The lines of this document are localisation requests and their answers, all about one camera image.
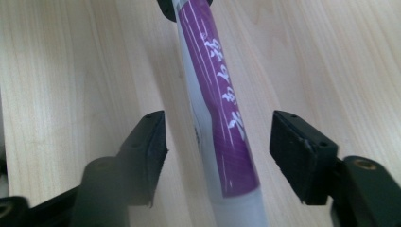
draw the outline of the purple label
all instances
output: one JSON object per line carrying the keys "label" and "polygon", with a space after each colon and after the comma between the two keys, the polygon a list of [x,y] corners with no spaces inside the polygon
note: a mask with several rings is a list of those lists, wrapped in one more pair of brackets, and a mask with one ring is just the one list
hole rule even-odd
{"label": "purple label", "polygon": [[223,197],[246,194],[255,190],[259,181],[209,5],[206,0],[189,0],[178,14],[212,117]]}

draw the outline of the wooden table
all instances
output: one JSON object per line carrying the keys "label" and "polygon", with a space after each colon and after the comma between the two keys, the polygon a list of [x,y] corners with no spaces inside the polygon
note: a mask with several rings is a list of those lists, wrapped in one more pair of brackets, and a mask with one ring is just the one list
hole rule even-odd
{"label": "wooden table", "polygon": [[[270,226],[330,226],[269,155],[273,110],[298,114],[401,183],[401,1],[215,0],[212,11],[253,151]],[[176,25],[157,2],[0,0],[9,189],[36,205],[114,155],[139,119],[166,110],[154,207],[132,226],[214,226]]]}

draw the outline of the cylindrical object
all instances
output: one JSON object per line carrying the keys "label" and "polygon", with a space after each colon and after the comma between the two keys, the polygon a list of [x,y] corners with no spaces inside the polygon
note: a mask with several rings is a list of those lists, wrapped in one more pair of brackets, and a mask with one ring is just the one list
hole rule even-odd
{"label": "cylindrical object", "polygon": [[247,136],[206,0],[173,0],[192,114],[218,226],[267,226]]}

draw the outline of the white tube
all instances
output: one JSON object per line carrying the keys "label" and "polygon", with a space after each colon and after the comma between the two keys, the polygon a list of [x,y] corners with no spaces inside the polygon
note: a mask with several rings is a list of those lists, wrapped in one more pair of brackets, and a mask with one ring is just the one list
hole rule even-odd
{"label": "white tube", "polygon": [[[219,138],[216,137],[216,128],[220,126],[214,126],[213,124],[216,124],[216,121],[213,121],[212,114],[215,115],[219,114],[219,117],[226,117],[225,115],[221,114],[218,110],[215,110],[215,107],[210,104],[210,98],[207,101],[205,90],[209,89],[211,93],[218,94],[218,97],[222,100],[217,100],[215,104],[218,105],[219,102],[222,101],[230,101],[232,105],[236,105],[235,101],[235,95],[234,91],[231,92],[232,87],[228,89],[228,92],[224,95],[227,96],[220,96],[219,93],[217,92],[218,87],[215,86],[210,86],[207,87],[207,85],[200,85],[201,79],[199,77],[202,77],[204,75],[208,75],[207,73],[204,73],[201,75],[201,73],[198,73],[197,75],[197,70],[194,67],[194,62],[193,60],[195,58],[201,58],[201,56],[197,56],[197,54],[191,53],[189,51],[189,47],[187,45],[187,41],[192,43],[192,48],[205,48],[205,46],[199,46],[194,43],[194,40],[188,39],[188,34],[193,35],[194,39],[198,39],[199,37],[197,36],[197,32],[194,31],[189,31],[188,28],[190,26],[197,26],[200,28],[201,26],[206,27],[210,25],[205,25],[202,20],[199,20],[198,23],[193,24],[193,25],[185,25],[186,27],[186,35],[187,37],[185,38],[184,32],[183,32],[183,25],[182,22],[184,23],[189,23],[190,20],[188,19],[188,15],[180,14],[180,10],[182,7],[186,6],[186,11],[191,13],[192,16],[196,15],[197,9],[196,7],[203,7],[205,8],[205,5],[207,5],[206,0],[173,0],[173,6],[176,12],[176,19],[177,19],[177,25],[179,29],[179,37],[180,37],[180,43],[181,43],[181,50],[182,50],[182,55],[183,55],[183,65],[184,65],[184,71],[186,74],[186,81],[187,81],[187,88],[188,88],[188,94],[190,96],[190,101],[191,101],[191,107],[192,107],[192,114],[193,114],[193,119],[194,119],[194,125],[197,133],[197,138],[198,138],[198,144],[199,144],[199,149],[203,161],[203,168],[205,172],[205,177],[207,181],[207,187],[208,187],[208,193],[209,193],[209,198],[213,206],[214,210],[214,215],[215,215],[215,220],[217,223],[217,226],[225,227],[225,226],[233,226],[233,227],[248,227],[248,226],[255,226],[255,227],[265,227],[268,226],[267,218],[266,218],[266,213],[263,205],[263,199],[262,199],[262,194],[259,186],[259,182],[256,176],[256,172],[254,172],[254,176],[252,175],[253,173],[251,172],[251,178],[255,177],[255,179],[251,179],[249,182],[244,185],[238,185],[238,183],[235,181],[235,177],[229,178],[230,176],[226,176],[224,170],[226,169],[224,166],[226,164],[224,160],[224,157],[232,158],[230,156],[225,156],[227,153],[223,153],[221,155],[221,159],[217,160],[219,154],[219,150],[217,150],[216,143],[218,142],[218,139],[231,141],[232,146],[235,146],[235,138],[232,138],[232,135],[229,133],[223,133],[224,138]],[[209,19],[209,22],[212,22],[212,26],[214,25],[213,18]],[[209,41],[216,41],[216,43],[209,42],[214,47],[220,47],[219,41],[218,41],[218,35],[217,34],[212,34],[205,32],[203,34],[204,36],[209,36],[211,40]],[[225,68],[225,62],[222,60],[223,55],[222,51],[218,52],[210,52],[211,56],[214,58],[219,58],[219,62],[222,62],[220,66],[221,69]],[[204,64],[204,67],[209,68],[213,67],[213,63],[211,61],[204,61],[202,59],[198,59],[198,61],[201,64]],[[208,78],[204,78],[204,81],[210,80],[211,84],[214,81],[217,81],[217,79],[224,79],[224,82],[227,82],[227,84],[230,84],[231,81],[229,80],[229,75],[227,70],[223,72],[217,72],[217,74],[209,75]],[[238,121],[240,120],[240,114],[239,112],[237,117]],[[229,130],[236,130],[237,134],[240,134],[242,137],[242,140],[244,141],[239,141],[243,144],[246,144],[247,146],[247,141],[246,141],[246,134],[245,131],[243,131],[242,126],[238,124],[238,121],[233,121],[230,119],[225,119],[221,120],[222,127],[228,127],[230,128]],[[251,159],[251,165],[247,163],[246,167],[247,168],[253,168],[253,163],[252,163],[252,157],[251,154],[249,154],[250,159]]]}

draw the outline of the black plastic part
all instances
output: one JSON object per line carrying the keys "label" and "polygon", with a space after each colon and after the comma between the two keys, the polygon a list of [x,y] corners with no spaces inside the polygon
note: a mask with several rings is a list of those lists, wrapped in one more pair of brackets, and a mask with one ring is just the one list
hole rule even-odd
{"label": "black plastic part", "polygon": [[308,205],[325,205],[338,146],[301,117],[275,111],[270,154],[294,192]]}
{"label": "black plastic part", "polygon": [[0,199],[0,226],[23,227],[31,222],[27,201],[23,197]]}
{"label": "black plastic part", "polygon": [[[171,0],[157,0],[157,2],[159,3],[160,10],[164,16],[172,22],[177,22],[173,2]],[[207,2],[210,6],[212,5],[213,0],[207,0]]]}
{"label": "black plastic part", "polygon": [[74,206],[72,227],[128,227],[121,169],[114,157],[99,158],[84,171]]}
{"label": "black plastic part", "polygon": [[59,196],[31,209],[35,226],[69,226],[79,187],[74,187]]}
{"label": "black plastic part", "polygon": [[142,118],[117,154],[130,205],[152,204],[167,155],[165,112]]}
{"label": "black plastic part", "polygon": [[[401,226],[401,188],[381,164],[349,156],[343,160],[341,176],[357,223],[349,225],[344,221],[341,226]],[[340,219],[349,219],[349,213],[342,213]]]}

